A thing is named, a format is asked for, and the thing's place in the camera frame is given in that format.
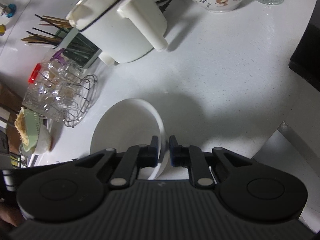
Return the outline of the white ceramic bowl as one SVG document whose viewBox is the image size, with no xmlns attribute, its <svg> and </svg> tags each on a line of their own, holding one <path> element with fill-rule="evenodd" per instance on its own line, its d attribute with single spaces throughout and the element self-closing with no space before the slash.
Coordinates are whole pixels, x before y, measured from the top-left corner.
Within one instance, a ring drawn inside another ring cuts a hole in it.
<svg viewBox="0 0 320 240">
<path fill-rule="evenodd" d="M 140 170 L 138 178 L 154 180 L 164 171 L 168 160 L 168 137 L 157 110 L 142 99 L 126 99 L 112 106 L 98 122 L 91 140 L 90 154 L 106 148 L 125 152 L 129 147 L 148 145 L 159 139 L 158 164 Z"/>
</svg>

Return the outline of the white bowl under colander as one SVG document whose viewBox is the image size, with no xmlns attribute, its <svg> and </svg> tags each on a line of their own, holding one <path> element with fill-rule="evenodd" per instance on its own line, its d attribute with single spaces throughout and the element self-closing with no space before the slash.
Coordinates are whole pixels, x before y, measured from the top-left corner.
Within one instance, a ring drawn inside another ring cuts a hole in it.
<svg viewBox="0 0 320 240">
<path fill-rule="evenodd" d="M 37 144 L 29 150 L 25 150 L 22 144 L 21 151 L 22 153 L 26 153 L 27 155 L 31 155 L 31 154 L 41 155 L 48 151 L 51 151 L 52 142 L 53 142 L 52 136 L 50 135 L 48 128 L 43 124 L 41 124 Z"/>
</svg>

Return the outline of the green plastic colander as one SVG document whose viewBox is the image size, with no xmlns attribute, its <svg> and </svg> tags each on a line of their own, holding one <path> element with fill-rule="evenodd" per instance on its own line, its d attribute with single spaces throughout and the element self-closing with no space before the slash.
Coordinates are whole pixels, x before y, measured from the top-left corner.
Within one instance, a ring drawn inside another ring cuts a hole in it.
<svg viewBox="0 0 320 240">
<path fill-rule="evenodd" d="M 24 108 L 24 118 L 27 126 L 27 135 L 29 139 L 29 147 L 24 147 L 25 150 L 29 150 L 37 144 L 37 140 L 40 133 L 40 118 L 39 115 L 29 109 Z"/>
</svg>

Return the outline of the dried noodles bundle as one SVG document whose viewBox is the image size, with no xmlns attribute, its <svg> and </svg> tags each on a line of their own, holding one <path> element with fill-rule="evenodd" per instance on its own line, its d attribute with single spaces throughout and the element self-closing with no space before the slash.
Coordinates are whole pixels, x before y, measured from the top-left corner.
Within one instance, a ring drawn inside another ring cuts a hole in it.
<svg viewBox="0 0 320 240">
<path fill-rule="evenodd" d="M 20 112 L 16 116 L 16 119 L 14 121 L 14 126 L 20 135 L 20 139 L 22 141 L 22 144 L 25 147 L 29 147 L 29 139 L 28 139 L 28 135 L 27 135 L 27 126 L 25 123 L 24 108 L 23 107 L 20 109 Z"/>
</svg>

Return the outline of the black dish rack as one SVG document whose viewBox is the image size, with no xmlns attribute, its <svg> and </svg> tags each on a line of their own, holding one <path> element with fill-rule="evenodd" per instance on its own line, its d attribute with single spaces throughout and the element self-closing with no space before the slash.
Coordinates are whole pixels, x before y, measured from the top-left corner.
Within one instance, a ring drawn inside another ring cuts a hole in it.
<svg viewBox="0 0 320 240">
<path fill-rule="evenodd" d="M 17 191 L 25 180 L 26 168 L 14 168 L 11 164 L 7 135 L 1 130 L 1 199 Z"/>
</svg>

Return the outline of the white electric cooking pot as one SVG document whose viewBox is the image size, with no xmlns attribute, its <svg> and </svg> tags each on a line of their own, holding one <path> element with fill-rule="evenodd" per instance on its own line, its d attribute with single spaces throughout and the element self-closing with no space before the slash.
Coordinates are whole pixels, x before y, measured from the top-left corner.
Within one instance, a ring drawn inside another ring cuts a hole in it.
<svg viewBox="0 0 320 240">
<path fill-rule="evenodd" d="M 168 47 L 167 20 L 154 0 L 79 0 L 66 18 L 101 50 L 106 65 Z"/>
</svg>

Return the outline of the wooden cutting board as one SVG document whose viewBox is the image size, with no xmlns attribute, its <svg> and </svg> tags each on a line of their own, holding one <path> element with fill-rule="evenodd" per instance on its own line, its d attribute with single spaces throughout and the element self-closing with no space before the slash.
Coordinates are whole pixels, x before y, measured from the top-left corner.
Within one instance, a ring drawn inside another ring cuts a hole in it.
<svg viewBox="0 0 320 240">
<path fill-rule="evenodd" d="M 5 130 L 9 141 L 9 151 L 19 153 L 20 135 L 14 125 L 22 107 L 22 98 L 5 84 L 1 83 L 1 128 Z"/>
</svg>

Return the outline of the black induction cooker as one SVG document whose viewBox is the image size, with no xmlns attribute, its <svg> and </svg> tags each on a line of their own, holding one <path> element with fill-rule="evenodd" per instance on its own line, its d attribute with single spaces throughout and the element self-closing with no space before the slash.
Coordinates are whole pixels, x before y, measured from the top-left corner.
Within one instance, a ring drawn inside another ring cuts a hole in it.
<svg viewBox="0 0 320 240">
<path fill-rule="evenodd" d="M 319 91 L 319 28 L 314 24 L 308 24 L 289 68 Z"/>
</svg>

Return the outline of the green chopstick holder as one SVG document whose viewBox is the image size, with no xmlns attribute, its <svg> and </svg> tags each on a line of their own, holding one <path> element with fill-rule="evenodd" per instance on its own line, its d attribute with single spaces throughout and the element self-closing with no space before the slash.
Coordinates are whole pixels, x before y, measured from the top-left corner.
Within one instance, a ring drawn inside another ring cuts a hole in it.
<svg viewBox="0 0 320 240">
<path fill-rule="evenodd" d="M 88 68 L 97 59 L 101 50 L 73 28 L 68 20 L 35 16 L 40 20 L 39 27 L 33 27 L 32 31 L 27 31 L 28 36 L 21 39 L 26 45 L 62 50 L 62 55 L 75 61 L 81 69 Z"/>
</svg>

